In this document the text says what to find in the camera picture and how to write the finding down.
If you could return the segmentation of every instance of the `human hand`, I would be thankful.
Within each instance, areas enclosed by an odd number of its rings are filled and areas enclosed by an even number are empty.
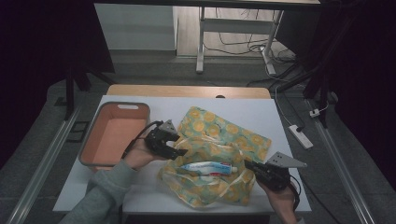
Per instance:
[[[166,159],[153,154],[147,148],[144,139],[137,139],[124,160],[132,169],[139,170],[151,161],[165,161]]]
[[[287,187],[281,191],[272,191],[268,189],[263,183],[259,181],[257,183],[267,194],[271,206],[274,208],[276,214],[280,217],[282,222],[284,224],[296,224],[297,219],[293,209],[294,194],[290,187]]]

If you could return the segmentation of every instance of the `metal frame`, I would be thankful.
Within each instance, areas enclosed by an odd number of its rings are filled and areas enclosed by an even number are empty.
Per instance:
[[[67,135],[73,127],[74,121],[76,120],[82,106],[85,104],[85,94],[86,93],[83,93],[83,97],[81,97],[81,99],[79,100],[78,105],[76,106],[74,112],[71,114],[69,120],[64,120],[61,124],[61,127],[55,134],[55,137],[50,143],[46,154],[44,155],[40,164],[38,164],[38,167],[35,170],[35,173],[33,174],[29,184],[27,185],[20,200],[12,211],[11,216],[7,221],[7,224],[23,223],[24,220],[27,218],[27,215],[29,214],[33,203],[35,202],[35,198],[37,197],[39,191],[44,185],[44,182],[47,179],[48,174],[50,173],[50,169],[52,168],[53,163],[55,163],[55,160],[58,157],[62,146],[64,145],[64,141],[66,140]]]
[[[269,52],[275,38],[277,27],[282,17],[283,10],[278,11],[274,21],[242,21],[228,19],[205,19],[205,7],[202,7],[200,15],[200,32],[197,52],[196,73],[204,72],[204,32],[219,32],[231,34],[257,34],[269,35],[268,43],[261,47],[262,57],[265,60],[269,75],[275,75],[276,71],[272,64]]]
[[[308,100],[305,100],[305,103],[309,110],[314,109]],[[337,145],[332,140],[329,130],[327,128],[323,128],[323,125],[319,119],[315,119],[315,125],[317,126],[318,133],[323,140],[327,151],[329,152],[329,156],[332,160],[332,163],[334,164],[334,168],[337,171],[337,174],[340,176],[341,182],[343,183],[346,192],[351,198],[352,204],[355,207],[356,214],[361,220],[361,223],[375,224],[373,215],[371,214],[366,201],[364,201],[361,191],[353,180],[352,175],[348,171]]]
[[[276,2],[255,0],[94,0],[94,3],[146,5],[146,6],[180,6],[180,7],[229,7],[271,10],[322,11],[339,8],[339,4]]]

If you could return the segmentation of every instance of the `orange tray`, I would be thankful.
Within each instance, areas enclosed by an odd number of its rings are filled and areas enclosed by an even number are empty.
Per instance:
[[[111,169],[148,123],[146,104],[108,102],[101,105],[78,154],[79,161],[94,171]]]

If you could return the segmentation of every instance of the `yellow floral cloth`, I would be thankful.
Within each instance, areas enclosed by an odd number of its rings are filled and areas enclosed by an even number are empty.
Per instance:
[[[202,207],[222,199],[248,204],[255,176],[244,159],[263,161],[271,140],[241,128],[212,112],[193,106],[178,126],[175,148],[183,157],[168,161],[158,177],[185,203]],[[198,161],[228,162],[238,171],[226,176],[198,176],[180,166]]]

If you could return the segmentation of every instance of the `gray sleeve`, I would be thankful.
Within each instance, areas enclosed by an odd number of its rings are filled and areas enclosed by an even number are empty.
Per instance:
[[[60,223],[106,223],[109,213],[122,204],[135,173],[124,160],[110,171],[98,171],[88,183],[85,197]]]

